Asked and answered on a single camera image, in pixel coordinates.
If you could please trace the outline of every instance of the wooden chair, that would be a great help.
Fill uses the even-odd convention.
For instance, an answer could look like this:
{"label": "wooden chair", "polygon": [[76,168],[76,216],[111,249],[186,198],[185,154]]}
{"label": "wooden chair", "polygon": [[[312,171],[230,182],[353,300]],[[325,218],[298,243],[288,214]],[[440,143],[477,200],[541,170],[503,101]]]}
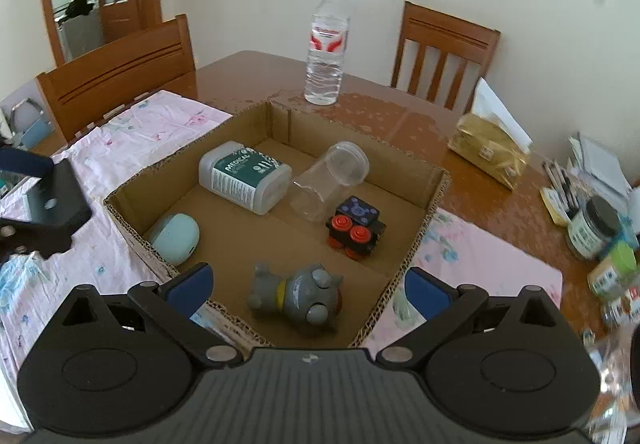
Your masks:
{"label": "wooden chair", "polygon": [[114,108],[195,70],[187,17],[175,19],[74,59],[37,77],[66,141]]}
{"label": "wooden chair", "polygon": [[418,90],[420,72],[422,71],[427,47],[432,46],[440,50],[438,64],[436,64],[433,78],[427,91],[427,100],[431,102],[435,101],[438,94],[447,56],[453,54],[462,58],[453,77],[447,102],[445,103],[445,107],[448,109],[452,109],[456,103],[456,98],[460,91],[460,83],[462,83],[462,77],[465,75],[468,62],[471,61],[480,65],[478,79],[476,79],[465,105],[465,113],[469,111],[473,102],[472,97],[476,84],[480,77],[486,75],[494,57],[495,47],[498,45],[498,40],[500,40],[500,32],[405,1],[396,63],[391,77],[392,88],[396,88],[398,85],[398,75],[400,74],[400,64],[402,63],[404,42],[406,40],[415,41],[419,45],[418,55],[415,58],[414,69],[409,81],[408,93],[411,95],[415,95]]}

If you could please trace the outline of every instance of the toy with red wheels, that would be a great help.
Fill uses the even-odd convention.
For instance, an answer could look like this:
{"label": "toy with red wheels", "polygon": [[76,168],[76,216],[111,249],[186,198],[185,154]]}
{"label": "toy with red wheels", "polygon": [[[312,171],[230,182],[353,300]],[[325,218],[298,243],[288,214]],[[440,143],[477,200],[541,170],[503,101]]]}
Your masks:
{"label": "toy with red wheels", "polygon": [[351,259],[362,259],[376,248],[386,225],[378,220],[380,212],[358,197],[349,197],[326,221],[327,243],[334,249],[344,249]]}

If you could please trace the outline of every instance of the plastic jar with black lid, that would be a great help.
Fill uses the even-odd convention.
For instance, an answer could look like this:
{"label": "plastic jar with black lid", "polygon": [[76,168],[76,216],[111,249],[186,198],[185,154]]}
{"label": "plastic jar with black lid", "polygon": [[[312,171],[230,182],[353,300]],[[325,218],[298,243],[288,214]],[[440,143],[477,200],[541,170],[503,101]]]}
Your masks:
{"label": "plastic jar with black lid", "polygon": [[567,227],[566,241],[579,257],[593,259],[622,228],[616,210],[599,195],[591,197]]}

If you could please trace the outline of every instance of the wooden table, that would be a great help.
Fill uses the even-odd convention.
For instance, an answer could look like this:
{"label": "wooden table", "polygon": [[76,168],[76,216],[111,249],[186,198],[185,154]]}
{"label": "wooden table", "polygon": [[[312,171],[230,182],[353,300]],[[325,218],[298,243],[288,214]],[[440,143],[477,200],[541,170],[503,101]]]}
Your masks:
{"label": "wooden table", "polygon": [[553,224],[539,189],[548,178],[528,167],[510,191],[447,149],[458,117],[450,110],[368,80],[345,75],[333,106],[315,106],[302,96],[305,64],[261,52],[244,51],[175,79],[166,90],[228,113],[273,99],[317,113],[449,170],[452,184],[441,207],[474,223],[562,272],[562,314],[575,331],[590,327],[604,334],[598,302],[586,276],[592,263],[568,249],[565,229]]}

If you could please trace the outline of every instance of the gray toy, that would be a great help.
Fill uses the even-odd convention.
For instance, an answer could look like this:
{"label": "gray toy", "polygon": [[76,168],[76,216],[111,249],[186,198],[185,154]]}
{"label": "gray toy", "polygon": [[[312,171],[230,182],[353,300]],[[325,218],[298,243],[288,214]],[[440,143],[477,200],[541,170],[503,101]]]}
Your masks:
{"label": "gray toy", "polygon": [[255,314],[282,313],[300,327],[333,328],[342,308],[341,283],[342,276],[331,276],[319,263],[288,278],[276,276],[259,263],[246,302]]}

